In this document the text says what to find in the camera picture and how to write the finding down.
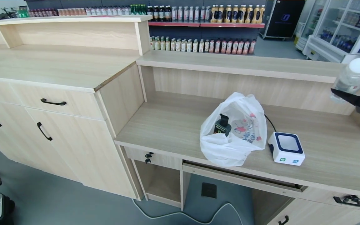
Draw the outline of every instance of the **plastic bag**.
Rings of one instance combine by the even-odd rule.
[[[230,134],[214,134],[219,114],[229,117]],[[201,125],[201,151],[214,164],[222,167],[241,166],[254,150],[266,146],[267,128],[262,106],[253,94],[234,92]]]

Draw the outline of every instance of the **cabinet door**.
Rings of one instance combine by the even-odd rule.
[[[19,148],[17,162],[77,181],[72,170],[56,152],[27,113],[25,107],[0,102],[0,124]]]
[[[26,108],[85,186],[136,198],[105,121]]]
[[[15,140],[5,131],[6,126],[0,127],[0,151],[10,160],[23,164],[31,164],[27,155],[16,145]]]
[[[296,198],[268,224],[354,225],[359,222],[360,210]]]

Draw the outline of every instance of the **red shelf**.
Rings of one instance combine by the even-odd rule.
[[[179,22],[148,22],[150,26],[171,26],[171,27],[199,27],[200,23],[179,23]]]
[[[264,28],[264,27],[265,27],[265,24],[201,23],[201,27],[249,27],[249,28]]]

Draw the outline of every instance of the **glass door fridge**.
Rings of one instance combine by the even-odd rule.
[[[312,60],[348,63],[360,57],[360,0],[330,0],[303,53]]]
[[[323,8],[326,4],[326,0],[316,0],[312,9],[310,11],[309,16],[305,22],[305,28],[302,31],[301,37],[298,39],[297,44],[295,47],[299,50],[303,50],[306,44],[306,40],[308,39],[309,35],[313,34],[313,31],[318,24],[319,18],[323,12]]]

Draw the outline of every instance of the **refrigerator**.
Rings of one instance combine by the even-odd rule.
[[[360,57],[360,0],[330,0],[302,52],[311,60],[334,63]]]
[[[266,10],[270,14],[264,16],[265,28],[259,34],[265,38],[292,38],[304,8],[305,0],[267,0]]]
[[[326,2],[326,0],[315,0],[315,3],[312,5],[309,16],[305,21],[305,27],[295,45],[298,50],[302,51],[304,49],[309,35],[313,34]]]

